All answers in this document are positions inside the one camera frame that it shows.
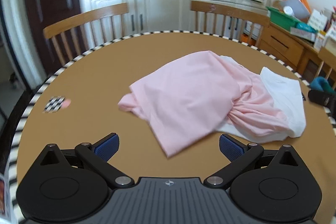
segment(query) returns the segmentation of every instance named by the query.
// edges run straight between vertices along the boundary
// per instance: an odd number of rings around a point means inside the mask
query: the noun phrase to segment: green basket
[[[271,12],[271,22],[275,23],[276,25],[279,25],[280,27],[284,28],[285,30],[289,31],[291,30],[291,27],[295,27],[297,23],[300,23],[301,21],[288,16],[284,13],[281,13],[278,9],[275,9],[273,7],[266,7]]]

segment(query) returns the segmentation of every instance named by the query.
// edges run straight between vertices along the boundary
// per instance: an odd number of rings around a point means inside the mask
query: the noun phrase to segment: wooden chair
[[[60,37],[62,39],[63,42],[63,47],[65,49],[65,52],[68,56],[69,61],[72,60],[74,58],[73,53],[71,51],[71,48],[69,46],[68,43],[68,39],[67,36],[65,34],[65,31],[70,30],[71,33],[71,38],[73,41],[73,46],[75,48],[76,54],[77,56],[80,55],[81,53],[83,53],[80,49],[80,45],[79,45],[79,40],[78,37],[76,35],[76,27],[80,27],[80,31],[81,31],[81,35],[82,35],[82,39],[84,42],[84,47],[86,48],[86,50],[89,49],[88,46],[88,42],[86,39],[86,35],[85,35],[85,30],[84,30],[84,24],[85,23],[90,23],[90,31],[93,37],[93,41],[95,43],[95,45],[97,46],[97,37],[95,36],[94,33],[94,28],[92,26],[92,22],[95,20],[99,20],[100,23],[100,31],[101,31],[101,35],[104,39],[104,42],[107,42],[106,40],[106,35],[104,32],[104,28],[103,28],[103,24],[102,24],[102,19],[103,18],[111,18],[111,25],[112,25],[112,38],[115,39],[115,28],[114,28],[114,24],[113,24],[113,16],[116,15],[120,15],[121,18],[121,33],[122,36],[125,36],[124,34],[124,23],[123,23],[123,14],[128,13],[128,5],[127,3],[121,3],[121,4],[116,4],[116,5],[112,5],[112,6],[108,6],[108,7],[103,7],[103,8],[99,8],[96,10],[92,10],[92,11],[88,11],[86,13],[82,13],[79,15],[75,15],[73,17],[69,17],[67,19],[64,19],[62,21],[56,22],[46,28],[43,29],[43,34],[44,37],[46,39],[50,39],[53,42],[53,45],[55,47],[57,56],[59,58],[59,61],[61,62],[62,66],[64,66],[66,64],[66,60],[63,56],[63,52],[62,49],[58,43],[58,40],[56,39],[56,35],[60,34]]]
[[[243,34],[243,31],[244,31],[244,28],[245,28],[245,25],[246,25],[246,21],[251,21],[252,26],[251,26],[250,35],[248,37],[248,43],[251,40],[252,33],[253,33],[253,30],[254,30],[254,25],[255,24],[260,24],[261,29],[260,29],[259,36],[258,36],[258,39],[257,39],[257,42],[256,42],[256,47],[260,43],[260,37],[261,37],[261,33],[263,31],[263,28],[269,26],[269,17],[264,16],[264,15],[260,15],[258,13],[254,13],[254,12],[230,7],[230,6],[192,0],[191,1],[191,10],[196,12],[196,19],[195,19],[196,30],[198,30],[198,12],[204,12],[203,32],[206,32],[206,29],[207,29],[207,14],[208,13],[215,14],[212,33],[215,33],[215,28],[216,28],[216,23],[217,23],[217,15],[223,15],[224,16],[222,32],[221,32],[222,35],[224,33],[224,29],[225,29],[225,26],[226,26],[227,17],[242,19],[243,22],[242,22],[240,30],[238,32],[238,40],[240,40],[240,37]],[[230,38],[233,37],[234,30],[235,30],[235,21],[231,20]]]
[[[325,76],[325,79],[328,80],[332,70],[336,70],[336,56],[333,55],[330,51],[328,51],[325,47],[321,47],[319,54],[318,54],[318,58],[321,59],[321,63],[319,65],[319,68],[317,69],[317,72],[314,78],[319,76],[324,63],[326,63],[330,67],[327,72],[327,75]],[[336,81],[333,85],[333,90],[335,88],[336,88]]]

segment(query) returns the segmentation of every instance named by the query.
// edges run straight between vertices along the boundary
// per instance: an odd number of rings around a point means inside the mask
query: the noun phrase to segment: metal screw
[[[126,176],[117,177],[115,179],[115,182],[118,183],[119,185],[127,185],[131,183],[131,181],[132,181],[131,178]]]
[[[218,185],[223,183],[223,179],[221,177],[213,176],[213,177],[208,177],[207,182],[209,182],[212,185]]]

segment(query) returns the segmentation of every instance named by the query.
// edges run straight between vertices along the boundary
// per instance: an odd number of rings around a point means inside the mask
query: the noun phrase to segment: pink garment
[[[146,120],[168,157],[214,131],[226,116],[253,135],[290,130],[260,76],[211,51],[174,60],[130,89],[119,108]]]

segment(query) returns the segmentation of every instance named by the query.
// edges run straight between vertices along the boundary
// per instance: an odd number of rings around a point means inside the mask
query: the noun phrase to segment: round table
[[[200,177],[203,181],[227,165],[229,161],[218,148],[222,133],[212,133],[167,159],[147,122],[118,109],[117,103],[130,91],[133,82],[189,53],[211,50],[231,56],[254,73],[259,74],[265,66],[277,74],[298,79],[289,67],[266,52],[215,35],[159,32],[121,40],[75,58],[39,90],[42,93],[33,99],[33,108],[26,111],[30,113],[28,118],[19,125],[24,125],[22,134],[14,137],[15,148],[21,136],[17,157],[19,183],[46,144],[57,143],[60,149],[72,149],[81,142],[95,143],[111,132],[119,135],[120,148],[109,163],[135,181],[140,176]],[[307,97],[308,87],[302,81],[300,85]],[[71,99],[71,105],[44,113],[44,107],[54,96]],[[336,138],[322,107],[305,101],[304,109],[307,127],[302,137],[263,147],[278,149],[285,143],[294,146],[323,193],[315,221],[329,224],[336,207]]]

